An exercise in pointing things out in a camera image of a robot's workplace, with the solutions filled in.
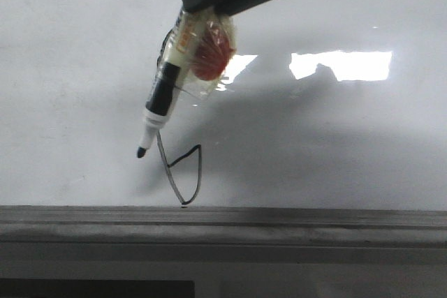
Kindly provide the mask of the grey aluminium whiteboard tray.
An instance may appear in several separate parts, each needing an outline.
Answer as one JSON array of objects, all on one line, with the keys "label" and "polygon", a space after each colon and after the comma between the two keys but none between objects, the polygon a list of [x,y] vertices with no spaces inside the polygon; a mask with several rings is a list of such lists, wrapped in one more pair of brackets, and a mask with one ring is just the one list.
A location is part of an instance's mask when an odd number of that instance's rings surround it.
[{"label": "grey aluminium whiteboard tray", "polygon": [[446,212],[3,206],[1,257],[444,265]]}]

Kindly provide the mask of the black and white whiteboard marker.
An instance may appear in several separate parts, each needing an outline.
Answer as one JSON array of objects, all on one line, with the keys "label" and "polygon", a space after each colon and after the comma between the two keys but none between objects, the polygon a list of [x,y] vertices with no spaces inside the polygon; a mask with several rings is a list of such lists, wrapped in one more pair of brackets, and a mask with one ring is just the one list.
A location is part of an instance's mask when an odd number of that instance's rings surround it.
[{"label": "black and white whiteboard marker", "polygon": [[182,67],[178,66],[170,58],[179,28],[181,24],[184,24],[187,15],[188,13],[181,8],[174,27],[167,33],[162,42],[160,53],[156,60],[156,75],[143,111],[142,122],[144,129],[136,152],[137,158],[144,157],[151,148],[154,139],[168,122],[177,102],[180,89],[176,85],[176,81],[179,78]]}]

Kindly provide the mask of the white whiteboard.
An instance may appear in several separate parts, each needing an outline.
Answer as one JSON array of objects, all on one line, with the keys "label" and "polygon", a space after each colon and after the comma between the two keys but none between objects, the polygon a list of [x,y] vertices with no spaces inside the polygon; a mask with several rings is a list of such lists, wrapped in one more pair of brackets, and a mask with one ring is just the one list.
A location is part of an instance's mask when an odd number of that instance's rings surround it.
[{"label": "white whiteboard", "polygon": [[[1,203],[175,206],[136,149],[181,0],[1,0]],[[446,208],[446,0],[274,0],[161,136],[196,206]]]}]

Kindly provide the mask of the red magnet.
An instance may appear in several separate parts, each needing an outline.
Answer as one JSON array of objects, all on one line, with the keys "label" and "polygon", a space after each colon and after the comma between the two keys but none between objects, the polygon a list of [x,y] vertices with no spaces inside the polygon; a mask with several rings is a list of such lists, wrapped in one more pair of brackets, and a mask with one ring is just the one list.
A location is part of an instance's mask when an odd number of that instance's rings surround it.
[{"label": "red magnet", "polygon": [[228,15],[208,8],[180,12],[174,50],[179,56],[179,88],[200,99],[215,90],[236,51],[235,25]]}]

